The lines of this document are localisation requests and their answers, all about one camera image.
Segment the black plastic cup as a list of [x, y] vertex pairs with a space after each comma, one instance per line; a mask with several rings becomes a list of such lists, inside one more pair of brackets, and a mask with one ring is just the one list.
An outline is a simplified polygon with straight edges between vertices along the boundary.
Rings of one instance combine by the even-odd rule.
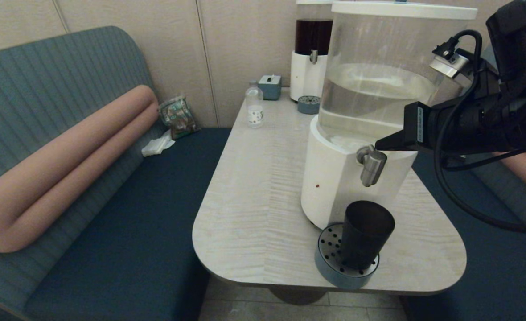
[[395, 226], [393, 215], [382, 205], [367, 200], [350, 203], [343, 221], [342, 263], [357, 270], [368, 269]]

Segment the large steel dispenser tap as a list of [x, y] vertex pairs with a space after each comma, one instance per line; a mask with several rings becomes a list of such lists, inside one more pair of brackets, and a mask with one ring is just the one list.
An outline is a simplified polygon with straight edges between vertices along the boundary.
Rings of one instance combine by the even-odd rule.
[[360, 180], [365, 187], [377, 184], [387, 162], [387, 155], [373, 145], [363, 146], [357, 150], [357, 162], [363, 166]]

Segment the large clear water dispenser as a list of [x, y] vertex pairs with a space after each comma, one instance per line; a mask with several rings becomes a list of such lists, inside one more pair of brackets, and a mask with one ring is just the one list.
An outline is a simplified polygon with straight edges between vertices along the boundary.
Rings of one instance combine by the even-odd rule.
[[359, 200], [388, 206], [417, 152], [383, 152], [377, 184], [365, 187], [357, 150], [403, 130], [404, 107], [429, 104], [444, 75], [432, 50], [470, 21], [333, 13], [318, 115], [310, 124], [300, 203], [318, 228], [342, 222]]

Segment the small blue drip tray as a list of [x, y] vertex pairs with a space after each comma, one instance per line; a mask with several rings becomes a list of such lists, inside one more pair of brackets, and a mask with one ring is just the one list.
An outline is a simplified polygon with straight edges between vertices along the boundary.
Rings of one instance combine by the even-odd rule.
[[306, 115], [316, 115], [320, 110], [321, 98], [304, 95], [297, 100], [297, 111]]

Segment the small dark drink dispenser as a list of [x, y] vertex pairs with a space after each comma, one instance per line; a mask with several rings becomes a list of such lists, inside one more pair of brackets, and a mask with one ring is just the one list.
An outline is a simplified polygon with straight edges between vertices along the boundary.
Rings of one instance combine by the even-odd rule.
[[[290, 98], [298, 100], [304, 95], [321, 97], [333, 27], [332, 4], [296, 6]], [[318, 50], [318, 61], [315, 65], [312, 65], [308, 57], [312, 49]]]

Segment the round metal drip tray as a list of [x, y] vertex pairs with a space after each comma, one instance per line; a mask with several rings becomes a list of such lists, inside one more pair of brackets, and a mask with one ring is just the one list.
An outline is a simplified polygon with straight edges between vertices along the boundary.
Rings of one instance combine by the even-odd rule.
[[343, 223], [330, 224], [322, 230], [316, 243], [314, 260], [318, 272], [330, 284], [343, 290], [358, 290], [369, 282], [377, 271], [380, 255], [367, 269], [354, 269], [342, 260]]

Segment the large white dispenser lid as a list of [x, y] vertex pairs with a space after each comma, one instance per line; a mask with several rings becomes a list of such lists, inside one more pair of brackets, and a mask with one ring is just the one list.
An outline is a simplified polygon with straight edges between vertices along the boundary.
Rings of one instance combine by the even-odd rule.
[[395, 1], [334, 1], [332, 12], [358, 16], [470, 21], [477, 17], [478, 9]]

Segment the blue-grey tissue box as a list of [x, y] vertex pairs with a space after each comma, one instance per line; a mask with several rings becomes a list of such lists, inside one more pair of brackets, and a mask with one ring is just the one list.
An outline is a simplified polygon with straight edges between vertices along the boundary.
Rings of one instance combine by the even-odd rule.
[[258, 82], [259, 89], [263, 92], [264, 100], [279, 100], [283, 77], [277, 74], [265, 74]]

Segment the teal upholstered bench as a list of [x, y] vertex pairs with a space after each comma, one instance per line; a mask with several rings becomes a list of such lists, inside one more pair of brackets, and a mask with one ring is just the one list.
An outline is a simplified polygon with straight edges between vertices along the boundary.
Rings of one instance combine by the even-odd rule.
[[[139, 85], [155, 94], [143, 53], [115, 26], [1, 49], [0, 176]], [[158, 113], [42, 236], [0, 253], [0, 321], [197, 321], [209, 274], [193, 224], [230, 129], [143, 157], [165, 132]]]
[[[454, 224], [465, 245], [460, 280], [431, 296], [403, 296], [408, 321], [526, 321], [526, 234], [484, 224], [459, 209], [437, 183], [432, 156], [412, 166]], [[446, 173], [457, 196], [483, 213], [526, 223], [526, 183], [503, 162]]]

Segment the clear plastic bottle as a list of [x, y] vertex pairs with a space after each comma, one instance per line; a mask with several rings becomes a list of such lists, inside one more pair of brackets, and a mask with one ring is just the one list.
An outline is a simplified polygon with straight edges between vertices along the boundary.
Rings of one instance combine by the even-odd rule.
[[247, 107], [247, 125], [250, 128], [260, 128], [263, 125], [263, 92], [255, 80], [250, 81], [245, 92], [245, 104]]

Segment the printed snack bag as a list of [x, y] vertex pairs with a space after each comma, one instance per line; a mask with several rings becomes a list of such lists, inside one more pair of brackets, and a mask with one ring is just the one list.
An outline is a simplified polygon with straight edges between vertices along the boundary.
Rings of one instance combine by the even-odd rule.
[[201, 130], [184, 95], [166, 100], [158, 107], [161, 122], [169, 128], [172, 140], [179, 140]]

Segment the white crumpled tissue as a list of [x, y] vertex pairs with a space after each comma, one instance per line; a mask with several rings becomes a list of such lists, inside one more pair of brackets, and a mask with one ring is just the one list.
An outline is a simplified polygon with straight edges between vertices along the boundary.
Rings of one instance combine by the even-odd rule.
[[149, 141], [149, 143], [141, 149], [143, 157], [160, 155], [164, 150], [171, 148], [175, 144], [172, 139], [171, 130], [167, 130], [161, 137]]

